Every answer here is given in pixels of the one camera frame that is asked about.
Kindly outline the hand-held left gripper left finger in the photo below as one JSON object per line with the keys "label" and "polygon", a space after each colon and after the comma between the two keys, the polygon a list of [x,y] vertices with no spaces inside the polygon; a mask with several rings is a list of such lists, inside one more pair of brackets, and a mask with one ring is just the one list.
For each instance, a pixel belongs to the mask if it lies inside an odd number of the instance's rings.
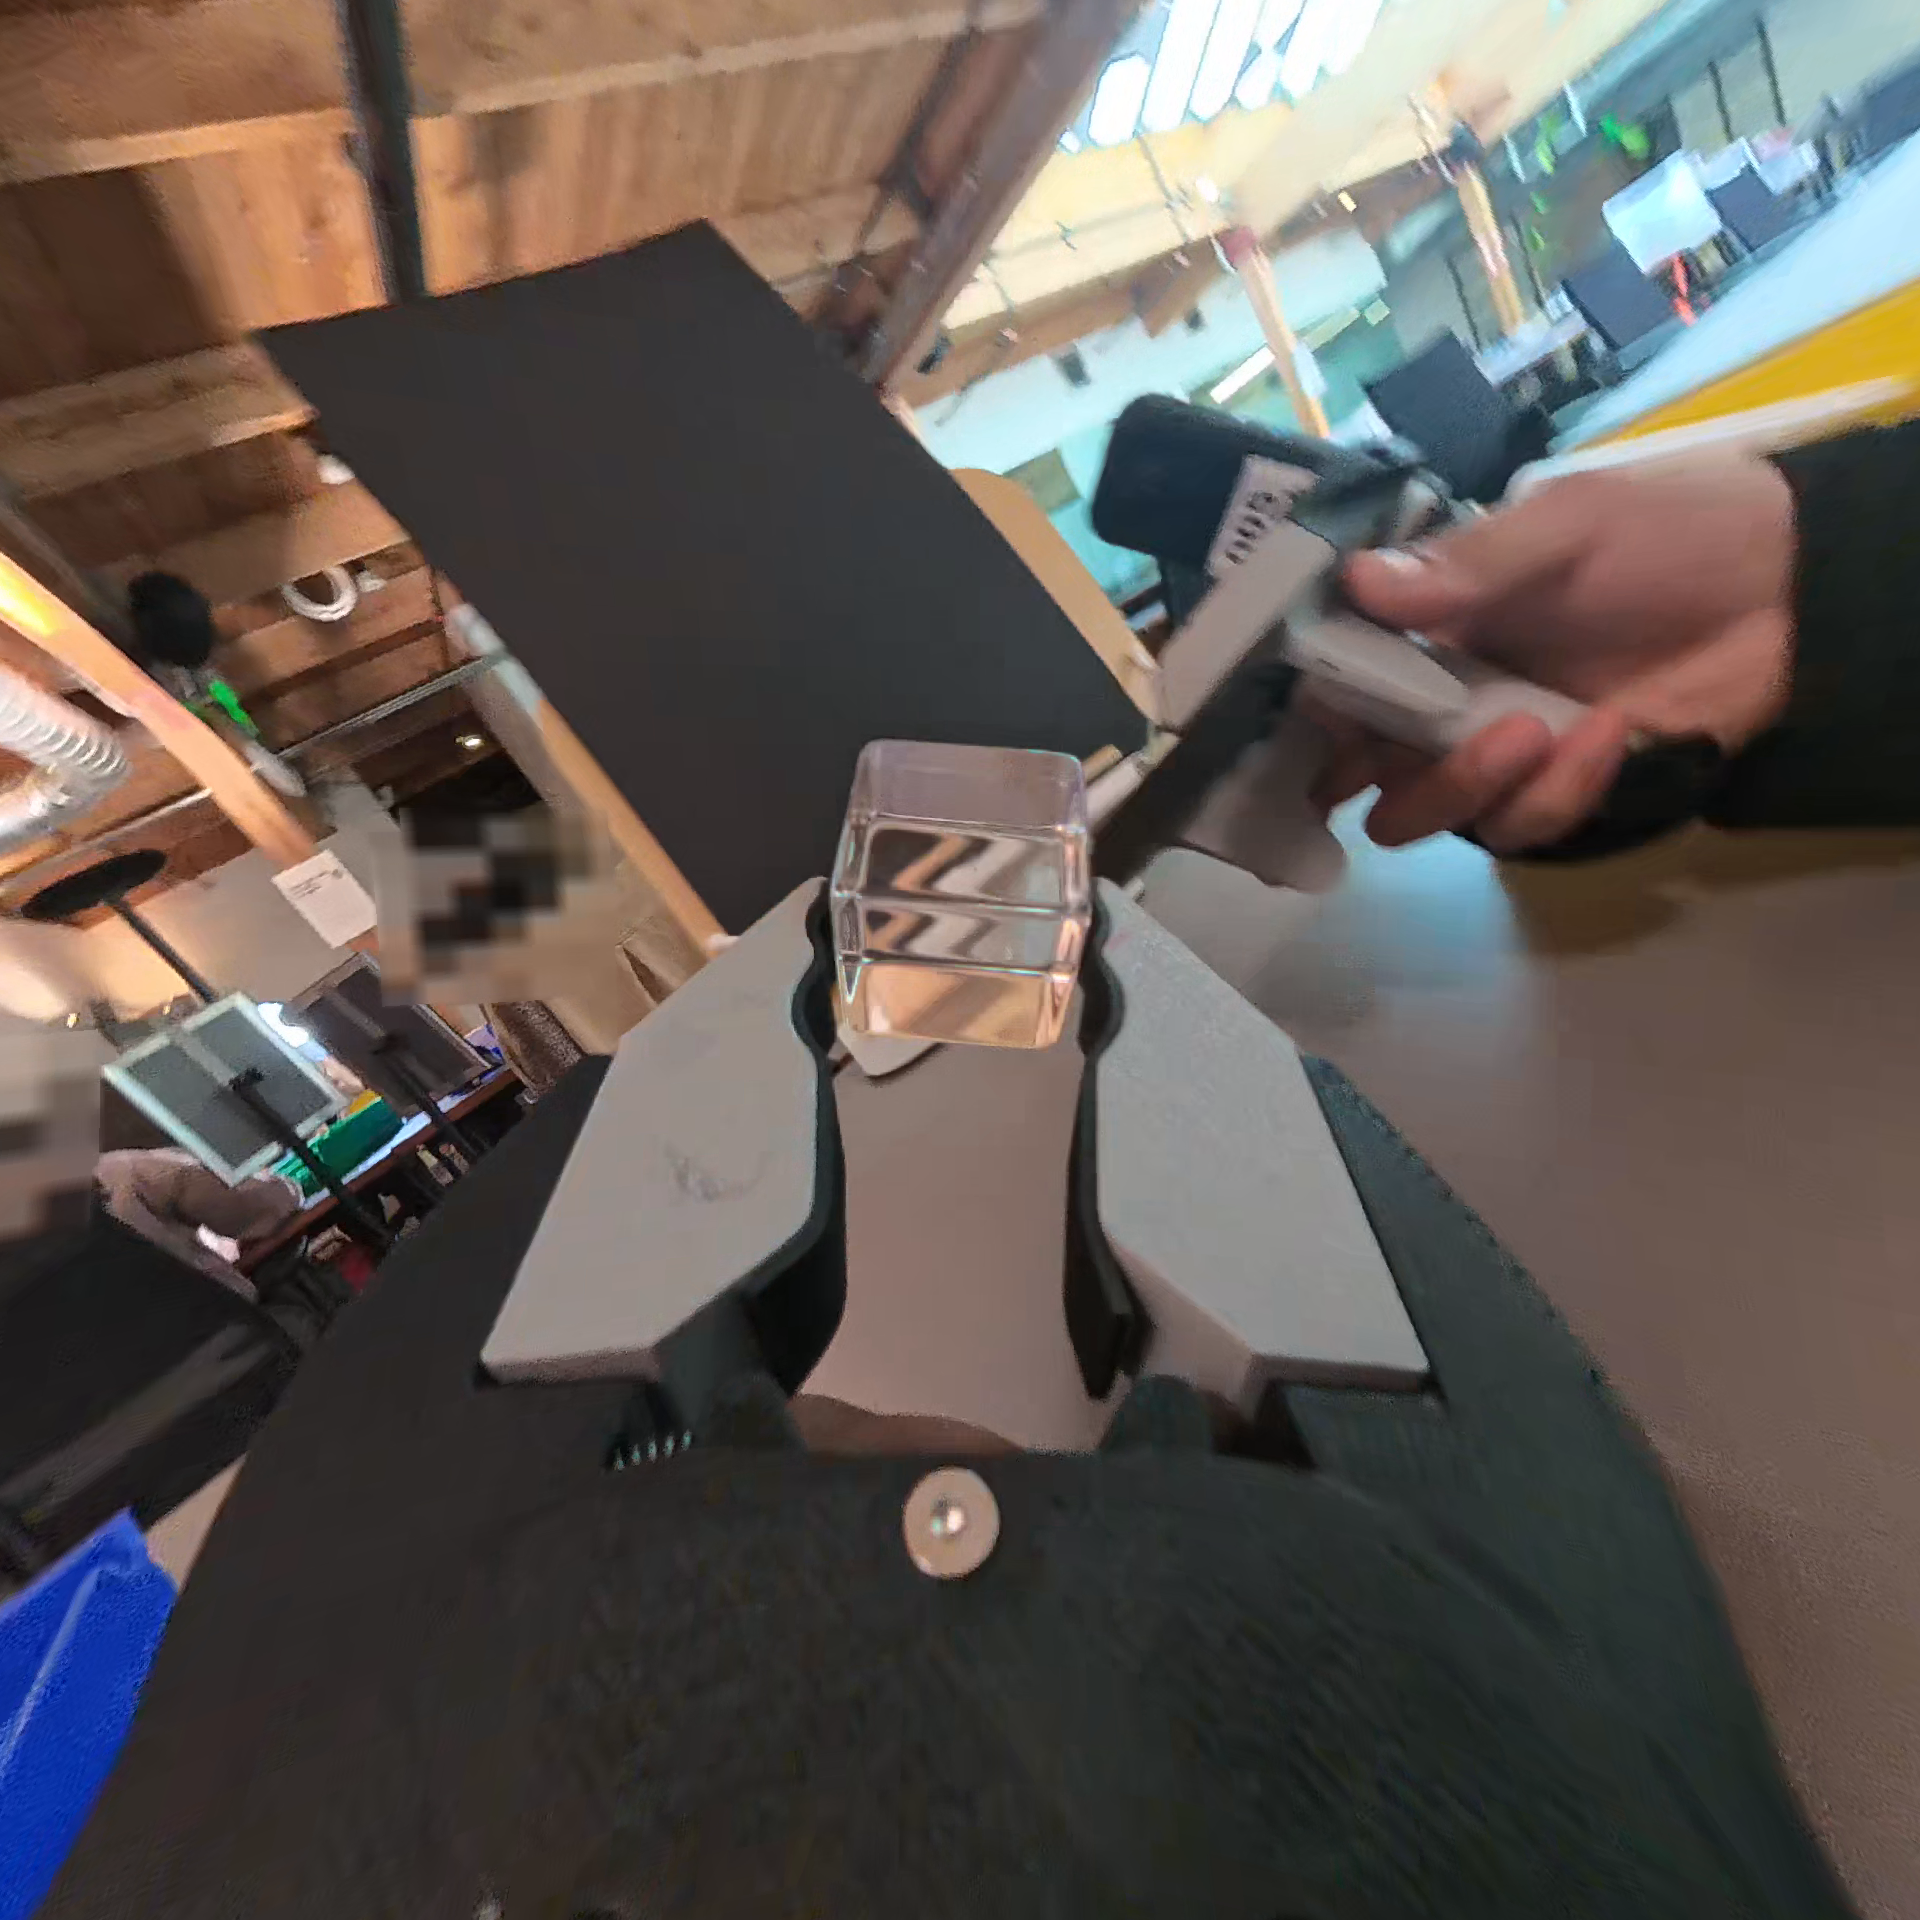
{"label": "hand-held left gripper left finger", "polygon": [[848,1304],[823,880],[618,1046],[481,1346],[501,1386],[801,1387]]}

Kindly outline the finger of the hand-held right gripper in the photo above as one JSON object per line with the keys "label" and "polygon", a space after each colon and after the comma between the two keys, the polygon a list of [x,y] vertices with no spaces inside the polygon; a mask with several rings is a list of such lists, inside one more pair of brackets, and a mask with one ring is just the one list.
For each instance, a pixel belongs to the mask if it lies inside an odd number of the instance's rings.
{"label": "finger of the hand-held right gripper", "polygon": [[1334,542],[1294,515],[1318,483],[1300,458],[1239,463],[1207,547],[1207,591],[1159,656],[1166,731],[1185,731],[1229,672],[1329,577]]}
{"label": "finger of the hand-held right gripper", "polygon": [[1348,858],[1314,801],[1332,740],[1295,686],[1294,668],[1252,664],[1151,752],[1094,780],[1092,876],[1124,886],[1190,851],[1269,887],[1334,890]]}

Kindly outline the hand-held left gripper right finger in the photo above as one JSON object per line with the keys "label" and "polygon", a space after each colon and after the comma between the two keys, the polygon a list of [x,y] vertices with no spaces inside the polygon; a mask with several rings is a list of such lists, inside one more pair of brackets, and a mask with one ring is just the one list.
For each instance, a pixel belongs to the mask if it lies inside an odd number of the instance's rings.
{"label": "hand-held left gripper right finger", "polygon": [[1173,1376],[1255,1420],[1292,1386],[1428,1386],[1303,1055],[1109,880],[1077,1046],[1064,1328],[1089,1402]]}

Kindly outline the clear acrylic cube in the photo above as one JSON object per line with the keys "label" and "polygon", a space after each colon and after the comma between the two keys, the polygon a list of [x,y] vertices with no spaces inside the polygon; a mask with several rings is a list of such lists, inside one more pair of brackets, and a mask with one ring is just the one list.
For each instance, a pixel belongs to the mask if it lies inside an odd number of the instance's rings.
{"label": "clear acrylic cube", "polygon": [[868,743],[826,899],[852,1039],[1050,1047],[1094,916],[1084,763],[1061,752]]}

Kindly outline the person's right hand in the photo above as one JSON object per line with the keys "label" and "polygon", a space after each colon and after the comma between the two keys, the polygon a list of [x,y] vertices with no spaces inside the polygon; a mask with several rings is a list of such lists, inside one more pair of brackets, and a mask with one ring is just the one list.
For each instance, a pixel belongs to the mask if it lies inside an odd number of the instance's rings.
{"label": "person's right hand", "polygon": [[1354,608],[1559,690],[1585,710],[1553,736],[1506,716],[1444,759],[1326,719],[1311,790],[1329,815],[1376,792],[1367,835],[1404,848],[1464,832],[1494,856],[1559,844],[1600,810],[1640,736],[1737,752],[1785,705],[1793,505],[1781,468],[1713,454],[1559,478],[1407,548],[1345,564]]}

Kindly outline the grey panel on stand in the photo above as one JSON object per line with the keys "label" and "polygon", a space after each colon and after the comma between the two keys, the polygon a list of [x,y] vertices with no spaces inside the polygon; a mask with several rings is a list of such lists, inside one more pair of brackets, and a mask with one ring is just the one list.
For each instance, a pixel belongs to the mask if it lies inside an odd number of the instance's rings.
{"label": "grey panel on stand", "polygon": [[239,992],[120,1052],[103,1083],[226,1186],[293,1158],[346,1107]]}

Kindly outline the black board on white stand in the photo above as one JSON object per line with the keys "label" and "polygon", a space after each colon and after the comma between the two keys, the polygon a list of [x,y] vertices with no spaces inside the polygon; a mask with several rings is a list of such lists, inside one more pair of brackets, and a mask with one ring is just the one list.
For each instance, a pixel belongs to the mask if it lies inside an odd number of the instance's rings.
{"label": "black board on white stand", "polygon": [[710,225],[256,343],[728,934],[826,876],[876,738],[1144,743],[1030,567]]}

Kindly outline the yellow plastic bin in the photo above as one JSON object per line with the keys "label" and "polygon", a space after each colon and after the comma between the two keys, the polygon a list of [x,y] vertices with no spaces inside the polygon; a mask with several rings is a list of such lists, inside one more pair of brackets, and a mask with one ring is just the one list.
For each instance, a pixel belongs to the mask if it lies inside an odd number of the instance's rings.
{"label": "yellow plastic bin", "polygon": [[1802,328],[1767,351],[1738,351],[1730,371],[1679,376],[1662,400],[1634,400],[1617,423],[1585,422],[1557,451],[1608,449],[1682,427],[1721,423],[1792,400],[1820,400],[1871,387],[1881,398],[1839,416],[1841,426],[1894,426],[1918,412],[1918,280],[1909,280],[1832,320]]}

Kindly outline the blue plastic bin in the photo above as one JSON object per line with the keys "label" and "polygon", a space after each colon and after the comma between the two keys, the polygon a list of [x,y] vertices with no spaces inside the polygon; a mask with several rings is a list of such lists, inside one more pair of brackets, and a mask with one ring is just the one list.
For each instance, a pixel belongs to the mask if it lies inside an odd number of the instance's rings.
{"label": "blue plastic bin", "polygon": [[1,1915],[30,1919],[117,1762],[178,1586],[120,1511],[1,1607]]}

